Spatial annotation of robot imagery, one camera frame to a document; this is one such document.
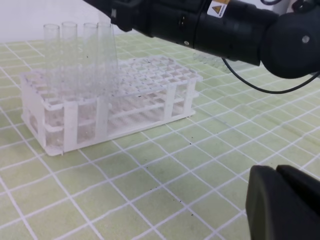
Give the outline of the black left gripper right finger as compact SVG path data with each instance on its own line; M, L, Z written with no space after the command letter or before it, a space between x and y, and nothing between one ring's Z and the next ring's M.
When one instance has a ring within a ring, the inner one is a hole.
M319 216L320 181L291 165L278 165L276 171L302 201Z

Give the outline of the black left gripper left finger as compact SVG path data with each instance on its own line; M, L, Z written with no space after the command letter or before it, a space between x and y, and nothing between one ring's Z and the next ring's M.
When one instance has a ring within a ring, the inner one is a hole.
M252 240L318 240L318 216L269 166L250 169L245 210Z

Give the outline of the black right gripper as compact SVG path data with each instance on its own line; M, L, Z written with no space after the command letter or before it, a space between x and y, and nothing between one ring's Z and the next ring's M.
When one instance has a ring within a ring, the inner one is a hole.
M232 61L258 66L279 15L239 0L88 0L124 32L135 30Z

